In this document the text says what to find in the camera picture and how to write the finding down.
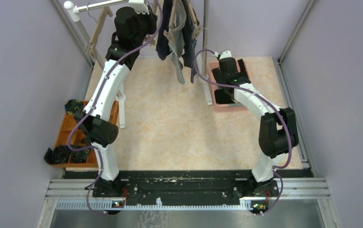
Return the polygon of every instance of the gray floor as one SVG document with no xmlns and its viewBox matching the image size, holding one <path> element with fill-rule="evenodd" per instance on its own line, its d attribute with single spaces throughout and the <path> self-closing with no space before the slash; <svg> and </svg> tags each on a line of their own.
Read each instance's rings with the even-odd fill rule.
<svg viewBox="0 0 363 228">
<path fill-rule="evenodd" d="M 264 217 L 248 211 L 123 211 L 96 216 L 56 210 L 51 228 L 322 228 L 317 201 L 282 200 Z"/>
</svg>

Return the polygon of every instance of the gray wall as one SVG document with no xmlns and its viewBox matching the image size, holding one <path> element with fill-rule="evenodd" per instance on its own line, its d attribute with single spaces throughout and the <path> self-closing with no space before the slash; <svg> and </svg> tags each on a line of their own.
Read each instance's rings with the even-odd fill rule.
<svg viewBox="0 0 363 228">
<path fill-rule="evenodd" d="M 78 6 L 99 0 L 75 0 Z M 191 0 L 198 18 L 203 22 L 204 1 Z M 308 0 L 210 0 L 208 48 L 223 51 L 230 49 L 236 56 L 274 56 L 279 57 L 298 22 Z M 112 6 L 116 10 L 126 4 Z M 100 10 L 91 10 L 98 17 Z M 92 34 L 95 21 L 86 12 L 80 14 L 85 28 Z M 115 31 L 114 18 L 107 19 L 97 45 L 104 57 Z M 196 50 L 201 50 L 202 38 Z M 156 57 L 152 48 L 144 48 L 141 56 Z"/>
<path fill-rule="evenodd" d="M 0 227 L 32 228 L 50 178 L 64 102 L 90 71 L 47 0 L 0 1 Z"/>
<path fill-rule="evenodd" d="M 343 227 L 363 227 L 363 1 L 320 1 L 284 66 Z"/>
</svg>

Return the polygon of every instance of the marble-patterned surface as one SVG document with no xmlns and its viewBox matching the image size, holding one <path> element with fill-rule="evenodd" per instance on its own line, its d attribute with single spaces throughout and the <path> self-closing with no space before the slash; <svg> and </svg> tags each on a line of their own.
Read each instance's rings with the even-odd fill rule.
<svg viewBox="0 0 363 228">
<path fill-rule="evenodd" d="M 284 107 L 271 57 L 244 57 L 254 86 Z M 87 99 L 101 75 L 93 73 Z M 207 106 L 202 85 L 180 85 L 169 59 L 137 59 L 124 82 L 126 128 L 115 141 L 121 170 L 227 170 L 251 169 L 261 153 L 259 122 L 249 111 L 216 113 Z M 289 168 L 302 168 L 293 150 Z"/>
</svg>

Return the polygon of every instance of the hanging clothes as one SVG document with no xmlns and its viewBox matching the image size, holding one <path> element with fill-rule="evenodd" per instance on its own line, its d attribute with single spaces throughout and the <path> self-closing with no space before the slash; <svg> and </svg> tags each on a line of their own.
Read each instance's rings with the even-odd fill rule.
<svg viewBox="0 0 363 228">
<path fill-rule="evenodd" d="M 187 21 L 185 26 L 182 29 L 183 38 L 184 38 L 184 54 L 182 55 L 184 60 L 184 66 L 191 68 L 191 76 L 190 81 L 194 83 L 194 76 L 196 75 L 195 67 L 194 67 L 194 56 L 195 56 L 195 46 L 197 45 L 196 37 L 193 37 L 194 33 L 194 23 L 192 21 L 192 17 L 197 18 L 195 11 L 193 11 L 194 15 L 191 15 L 189 9 L 189 3 L 187 0 L 181 0 L 183 2 L 184 10 L 186 11 Z"/>
<path fill-rule="evenodd" d="M 170 29 L 168 33 L 169 48 L 172 53 L 171 60 L 173 64 L 176 66 L 177 81 L 180 84 L 184 84 L 185 81 L 182 72 L 183 64 L 180 62 L 179 58 L 182 56 L 183 49 L 185 46 L 182 29 L 186 23 L 187 15 L 181 0 L 174 0 L 173 6 L 175 7 L 174 13 L 176 13 L 175 23 L 174 23 L 175 28 Z"/>
<path fill-rule="evenodd" d="M 156 52 L 161 60 L 165 60 L 168 55 L 170 55 L 171 51 L 169 48 L 169 41 L 164 35 L 164 31 L 169 31 L 169 20 L 170 14 L 172 12 L 173 1 L 172 0 L 164 0 L 162 13 L 163 13 L 163 21 L 161 27 L 158 32 L 158 41 L 156 43 Z"/>
</svg>

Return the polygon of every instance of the pink basket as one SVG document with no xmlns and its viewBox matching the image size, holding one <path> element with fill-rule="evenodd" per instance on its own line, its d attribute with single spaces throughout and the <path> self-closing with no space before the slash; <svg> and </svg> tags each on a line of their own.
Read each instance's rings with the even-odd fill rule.
<svg viewBox="0 0 363 228">
<path fill-rule="evenodd" d="M 219 63 L 218 62 L 214 62 L 214 63 L 210 63 L 209 64 L 209 76 L 210 76 L 210 81 L 215 82 L 215 78 L 214 78 L 214 74 L 212 74 L 212 70 L 215 68 L 219 67 Z M 232 112 L 232 111 L 247 111 L 247 108 L 242 105 L 241 103 L 237 103 L 237 104 L 217 104 L 215 101 L 215 90 L 218 89 L 217 85 L 213 85 L 210 84 L 210 89 L 211 89 L 211 97 L 212 97 L 212 103 L 214 104 L 214 108 L 216 112 Z"/>
</svg>

